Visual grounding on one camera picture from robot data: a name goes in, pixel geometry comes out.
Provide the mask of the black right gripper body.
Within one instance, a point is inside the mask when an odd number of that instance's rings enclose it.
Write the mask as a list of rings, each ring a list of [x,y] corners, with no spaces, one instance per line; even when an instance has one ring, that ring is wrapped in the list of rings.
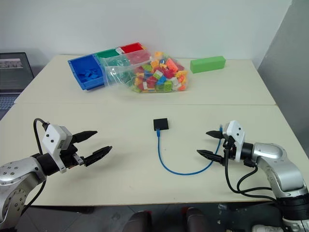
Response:
[[[236,145],[235,145],[235,140],[232,136],[223,136],[224,138],[224,143],[223,143],[223,148],[224,148],[224,156],[223,156],[223,161],[222,165],[226,164],[227,160],[235,160],[236,158]]]

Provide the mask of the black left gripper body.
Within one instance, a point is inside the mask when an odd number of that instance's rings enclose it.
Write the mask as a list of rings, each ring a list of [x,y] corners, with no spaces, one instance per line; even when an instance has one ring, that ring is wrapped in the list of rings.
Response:
[[[67,149],[60,151],[60,158],[66,168],[73,168],[77,165],[85,165],[83,157],[77,155],[77,147],[74,144],[69,144]]]

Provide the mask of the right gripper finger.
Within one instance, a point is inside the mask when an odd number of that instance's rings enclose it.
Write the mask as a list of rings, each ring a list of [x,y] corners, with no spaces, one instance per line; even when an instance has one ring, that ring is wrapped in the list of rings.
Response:
[[[206,134],[210,137],[216,138],[216,139],[225,139],[225,136],[221,130],[211,130],[206,132]]]
[[[197,153],[203,156],[204,158],[211,160],[213,162],[217,162],[222,166],[225,166],[226,163],[226,155],[220,156],[208,150],[197,150]]]

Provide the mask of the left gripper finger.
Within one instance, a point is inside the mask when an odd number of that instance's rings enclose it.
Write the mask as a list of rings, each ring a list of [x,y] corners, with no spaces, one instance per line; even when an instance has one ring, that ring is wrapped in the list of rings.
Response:
[[[83,131],[83,132],[80,132],[80,133],[76,133],[72,136],[72,140],[71,140],[71,143],[74,144],[74,143],[80,143],[80,142],[83,142],[87,139],[89,139],[91,136],[97,134],[97,131],[95,130],[87,130],[87,131]]]
[[[106,156],[112,149],[112,146],[106,146],[103,147],[95,152],[92,153],[92,155],[84,158],[84,166],[87,167],[100,159],[102,159],[104,156]]]

